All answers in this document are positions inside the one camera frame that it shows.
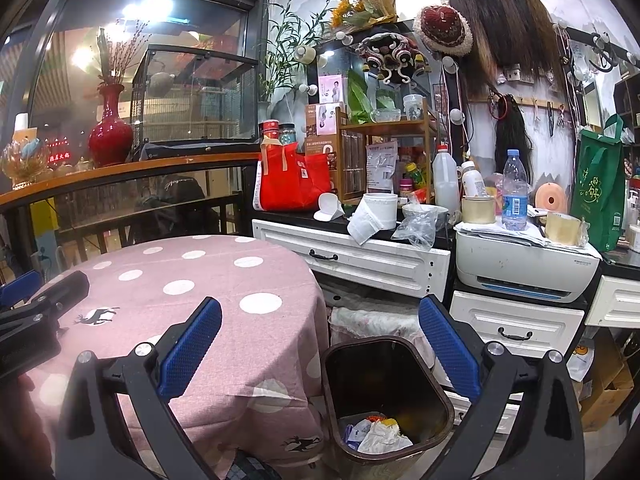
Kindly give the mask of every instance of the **round table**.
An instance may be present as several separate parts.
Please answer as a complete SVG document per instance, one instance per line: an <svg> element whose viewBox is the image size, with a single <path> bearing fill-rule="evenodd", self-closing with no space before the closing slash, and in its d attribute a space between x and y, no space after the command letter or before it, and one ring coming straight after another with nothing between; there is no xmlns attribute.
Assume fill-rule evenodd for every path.
<svg viewBox="0 0 640 480"><path fill-rule="evenodd" d="M307 399L321 395L328 326L302 258L255 238L198 235L131 246L72 270L87 275L89 295L60 318L68 329L62 352L30 372L49 431L81 351L107 358L157 342L211 296L222 328L185 394L170 403L187 435L221 478L236 448L271 465L318 456L322 430ZM120 399L138 449L148 450L129 397Z"/></svg>

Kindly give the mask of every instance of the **hair extension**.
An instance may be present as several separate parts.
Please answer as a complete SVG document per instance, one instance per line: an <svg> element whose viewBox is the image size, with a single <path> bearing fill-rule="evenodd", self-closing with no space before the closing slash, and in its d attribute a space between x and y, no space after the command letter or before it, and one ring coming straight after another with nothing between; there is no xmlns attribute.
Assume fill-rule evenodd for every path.
<svg viewBox="0 0 640 480"><path fill-rule="evenodd" d="M478 16L478 9L473 0L449 0L449 5L462 14L468 21L474 35L471 53L459 61L463 80L470 96L480 97L486 94L486 85L494 83L497 65L489 46L484 26Z"/></svg>
<svg viewBox="0 0 640 480"><path fill-rule="evenodd" d="M520 20L522 21L522 24L527 32L527 37L529 38L533 61L533 77L534 79L537 79L539 68L543 68L545 71L551 70L551 66L549 66L549 59L545 54L545 50L542 46L542 41L540 40L540 35L538 34L536 24L533 22L533 16L531 15L531 11L529 10L527 1L513 0L513 3L518 9Z"/></svg>
<svg viewBox="0 0 640 480"><path fill-rule="evenodd" d="M516 3L513 0L497 1L500 2L500 7L503 11L503 33L508 34L511 38L513 46L513 52L511 54L515 60L514 64L519 63L520 69L523 72L532 72L534 68L531 46L532 37L527 34L527 29L520 17L518 7L516 7Z"/></svg>
<svg viewBox="0 0 640 480"><path fill-rule="evenodd" d="M518 62L513 47L513 38L504 19L504 10L500 0L473 0L478 7L480 21L484 25L489 45L500 67L511 66Z"/></svg>
<svg viewBox="0 0 640 480"><path fill-rule="evenodd" d="M520 160L527 172L527 181L531 183L533 171L531 167L531 139L524 126L522 112L512 95L505 95L498 101L498 117L495 123L495 171L502 171L507 162L507 150L518 150Z"/></svg>
<svg viewBox="0 0 640 480"><path fill-rule="evenodd" d="M558 88L561 88L562 82L564 81L564 70L562 70L562 66L560 65L558 40L556 39L556 32L549 18L549 13L546 10L545 4L540 0L526 0L526 2L547 59L546 69L554 73Z"/></svg>

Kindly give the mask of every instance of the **green tote bag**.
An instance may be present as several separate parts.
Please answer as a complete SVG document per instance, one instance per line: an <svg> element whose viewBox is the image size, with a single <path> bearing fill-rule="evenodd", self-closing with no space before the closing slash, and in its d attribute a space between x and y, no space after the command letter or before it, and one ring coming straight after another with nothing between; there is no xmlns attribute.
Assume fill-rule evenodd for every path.
<svg viewBox="0 0 640 480"><path fill-rule="evenodd" d="M605 134L582 130L571 215L590 224L589 243L601 252L616 247L622 228L625 210L622 127L622 118L613 115L605 124Z"/></svg>

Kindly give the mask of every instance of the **heart-shaped hat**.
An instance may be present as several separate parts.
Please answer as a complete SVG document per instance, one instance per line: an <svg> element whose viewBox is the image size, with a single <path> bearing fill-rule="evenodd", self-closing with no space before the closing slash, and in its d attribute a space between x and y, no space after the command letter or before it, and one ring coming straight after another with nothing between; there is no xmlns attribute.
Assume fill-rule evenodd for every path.
<svg viewBox="0 0 640 480"><path fill-rule="evenodd" d="M451 56L466 56L474 42L464 16L448 5L423 7L415 17L414 33L431 50Z"/></svg>

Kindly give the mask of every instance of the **black drawer handle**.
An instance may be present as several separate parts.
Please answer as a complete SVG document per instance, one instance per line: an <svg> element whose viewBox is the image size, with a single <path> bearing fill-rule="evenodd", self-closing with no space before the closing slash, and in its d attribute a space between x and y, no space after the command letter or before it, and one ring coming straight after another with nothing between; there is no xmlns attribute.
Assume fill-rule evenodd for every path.
<svg viewBox="0 0 640 480"><path fill-rule="evenodd" d="M522 337L521 335L509 335L509 334L505 334L504 333L504 327L501 326L498 329L498 334L500 334L502 337L505 337L507 339L511 339L514 341L528 341L529 339L531 339L531 337L533 336L533 332L527 332L527 336L526 337Z"/></svg>
<svg viewBox="0 0 640 480"><path fill-rule="evenodd" d="M333 256L322 256L322 254L316 254L316 252L311 249L309 251L309 256L311 256L312 258L316 258L318 260L335 260L338 261L338 255L334 254Z"/></svg>

